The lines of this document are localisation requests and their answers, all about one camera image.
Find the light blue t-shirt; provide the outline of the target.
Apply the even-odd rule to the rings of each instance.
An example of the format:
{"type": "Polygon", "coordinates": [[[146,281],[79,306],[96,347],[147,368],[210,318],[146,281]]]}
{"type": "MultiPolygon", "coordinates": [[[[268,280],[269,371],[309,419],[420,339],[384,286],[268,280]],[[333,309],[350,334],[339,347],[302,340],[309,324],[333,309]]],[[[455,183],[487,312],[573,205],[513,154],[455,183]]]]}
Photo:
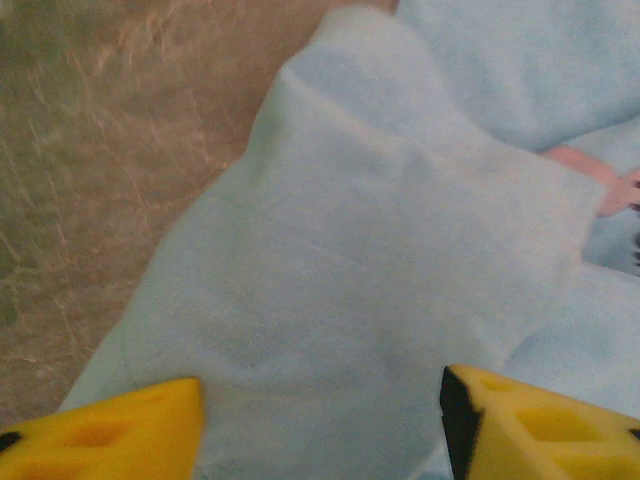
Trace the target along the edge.
{"type": "Polygon", "coordinates": [[[197,376],[194,480],[447,480],[467,363],[640,416],[640,0],[325,17],[70,410],[197,376]]]}

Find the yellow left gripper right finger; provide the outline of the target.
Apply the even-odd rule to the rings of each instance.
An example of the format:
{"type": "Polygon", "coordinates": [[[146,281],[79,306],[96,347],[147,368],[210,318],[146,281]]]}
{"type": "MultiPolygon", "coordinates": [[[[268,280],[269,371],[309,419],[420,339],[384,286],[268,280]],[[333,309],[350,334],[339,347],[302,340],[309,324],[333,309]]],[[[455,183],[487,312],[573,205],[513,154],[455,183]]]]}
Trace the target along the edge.
{"type": "Polygon", "coordinates": [[[439,403],[454,480],[640,480],[640,419],[462,364],[439,403]]]}

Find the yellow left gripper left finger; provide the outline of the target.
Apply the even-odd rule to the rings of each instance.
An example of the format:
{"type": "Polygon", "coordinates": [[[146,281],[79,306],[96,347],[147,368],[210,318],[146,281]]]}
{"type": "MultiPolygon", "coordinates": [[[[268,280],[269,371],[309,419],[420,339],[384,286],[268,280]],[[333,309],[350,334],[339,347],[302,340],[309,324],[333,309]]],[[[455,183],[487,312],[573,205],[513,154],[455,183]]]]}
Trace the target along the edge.
{"type": "Polygon", "coordinates": [[[0,480],[191,480],[201,385],[177,379],[0,431],[0,480]]]}

